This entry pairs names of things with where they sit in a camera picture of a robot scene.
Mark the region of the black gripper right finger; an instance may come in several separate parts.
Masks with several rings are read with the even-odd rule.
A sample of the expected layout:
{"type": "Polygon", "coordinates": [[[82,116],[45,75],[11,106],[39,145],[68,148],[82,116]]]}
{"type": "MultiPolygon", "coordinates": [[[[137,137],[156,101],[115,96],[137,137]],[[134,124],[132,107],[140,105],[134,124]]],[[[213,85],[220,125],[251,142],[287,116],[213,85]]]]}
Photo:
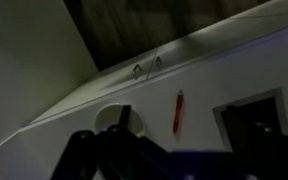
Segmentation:
{"type": "Polygon", "coordinates": [[[228,106],[225,129],[232,150],[263,173],[263,180],[288,180],[288,135],[268,123],[264,115],[248,116],[228,106]]]}

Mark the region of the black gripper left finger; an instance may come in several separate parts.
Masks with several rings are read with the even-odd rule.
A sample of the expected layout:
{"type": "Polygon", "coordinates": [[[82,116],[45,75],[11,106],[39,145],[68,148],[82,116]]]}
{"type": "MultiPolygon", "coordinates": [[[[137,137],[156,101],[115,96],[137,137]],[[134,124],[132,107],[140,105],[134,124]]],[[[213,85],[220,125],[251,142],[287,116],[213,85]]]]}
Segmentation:
{"type": "Polygon", "coordinates": [[[128,130],[131,106],[124,105],[117,124],[95,135],[77,131],[70,137],[50,180],[171,180],[163,166],[167,152],[128,130]]]}

